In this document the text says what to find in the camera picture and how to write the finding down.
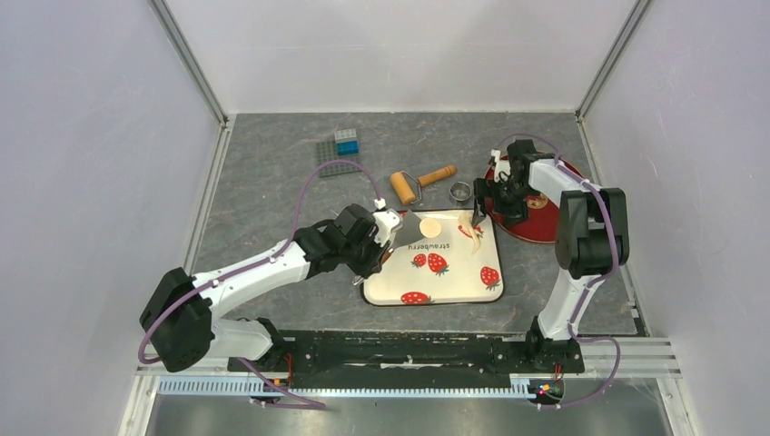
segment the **strawberry print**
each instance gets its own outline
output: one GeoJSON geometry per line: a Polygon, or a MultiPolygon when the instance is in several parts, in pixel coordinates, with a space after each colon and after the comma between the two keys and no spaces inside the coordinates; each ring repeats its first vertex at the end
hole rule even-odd
{"type": "Polygon", "coordinates": [[[493,291],[500,284],[500,273],[494,268],[481,268],[481,282],[487,285],[487,291],[493,291]]]}
{"type": "Polygon", "coordinates": [[[407,292],[401,295],[401,302],[404,304],[428,304],[430,297],[422,292],[407,292]]]}
{"type": "MultiPolygon", "coordinates": [[[[466,231],[464,228],[462,228],[462,225],[458,225],[458,230],[459,230],[460,233],[464,234],[468,238],[472,238],[473,237],[473,236],[470,235],[470,233],[468,233],[468,231],[466,231]]],[[[476,235],[479,238],[483,238],[484,237],[484,231],[481,230],[481,226],[480,225],[474,225],[473,226],[473,230],[476,231],[476,235]]]]}
{"type": "Polygon", "coordinates": [[[422,266],[425,266],[425,263],[428,261],[428,258],[425,257],[425,254],[418,254],[414,256],[414,259],[411,261],[411,265],[415,268],[420,268],[422,266]]]}
{"type": "Polygon", "coordinates": [[[436,275],[444,275],[449,271],[447,261],[440,254],[431,253],[428,255],[428,267],[436,275]]]}

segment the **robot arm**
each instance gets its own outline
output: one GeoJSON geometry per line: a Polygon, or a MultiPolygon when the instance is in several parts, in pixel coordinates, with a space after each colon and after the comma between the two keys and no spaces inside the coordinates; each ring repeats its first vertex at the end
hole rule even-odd
{"type": "MultiPolygon", "coordinates": [[[[526,198],[543,193],[559,208],[556,257],[558,278],[546,307],[532,323],[528,341],[533,354],[568,350],[576,344],[568,327],[578,334],[578,324],[591,297],[602,284],[597,280],[612,269],[607,230],[597,199],[584,180],[570,177],[570,170],[553,154],[538,153],[531,140],[508,146],[508,160],[492,151],[493,180],[474,182],[473,223],[488,213],[502,215],[506,225],[528,219],[526,198]],[[577,316],[573,313],[580,307],[577,316]]],[[[619,264],[628,259],[626,196],[617,188],[591,184],[600,194],[615,234],[619,264]]]]}
{"type": "Polygon", "coordinates": [[[223,320],[224,314],[284,284],[333,271],[341,263],[360,279],[380,272],[402,221],[392,209],[378,206],[378,211],[370,213],[352,204],[334,220],[301,228],[280,254],[286,241],[220,270],[191,277],[177,268],[165,274],[140,318],[146,331],[186,293],[208,286],[172,312],[155,331],[152,345],[166,369],[185,370],[203,356],[257,360],[280,338],[270,322],[223,320]]]}

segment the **blue block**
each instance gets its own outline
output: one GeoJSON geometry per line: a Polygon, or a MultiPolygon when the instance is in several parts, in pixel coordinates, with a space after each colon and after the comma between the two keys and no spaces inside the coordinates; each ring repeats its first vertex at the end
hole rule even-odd
{"type": "Polygon", "coordinates": [[[337,155],[356,154],[359,152],[358,141],[348,141],[347,143],[337,143],[337,155]]]}

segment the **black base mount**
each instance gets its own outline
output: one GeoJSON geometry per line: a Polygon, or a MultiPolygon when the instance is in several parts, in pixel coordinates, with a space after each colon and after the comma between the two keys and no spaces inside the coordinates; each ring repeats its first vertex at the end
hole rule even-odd
{"type": "MultiPolygon", "coordinates": [[[[534,342],[504,334],[287,330],[271,337],[280,346],[254,367],[288,372],[297,389],[506,388],[512,373],[550,377],[557,364],[563,373],[585,370],[576,342],[543,342],[533,353],[534,342]]],[[[230,359],[228,371],[248,370],[230,359]]]]}
{"type": "Polygon", "coordinates": [[[532,320],[525,343],[529,362],[541,371],[552,370],[556,365],[561,365],[562,372],[581,373],[586,370],[578,341],[546,339],[540,331],[537,316],[532,320]]]}

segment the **wooden handle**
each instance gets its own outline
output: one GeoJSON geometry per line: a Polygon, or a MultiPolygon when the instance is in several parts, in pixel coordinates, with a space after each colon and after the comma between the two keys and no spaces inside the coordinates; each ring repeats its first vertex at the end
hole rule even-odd
{"type": "Polygon", "coordinates": [[[399,196],[399,200],[405,206],[408,206],[417,200],[417,195],[411,190],[409,183],[403,173],[393,173],[390,175],[390,186],[399,196]]]}
{"type": "Polygon", "coordinates": [[[457,172],[457,167],[455,165],[449,165],[441,168],[440,170],[436,170],[433,173],[425,174],[417,178],[417,181],[420,182],[420,187],[426,187],[431,183],[437,182],[441,179],[446,179],[447,177],[454,175],[457,172]]]}

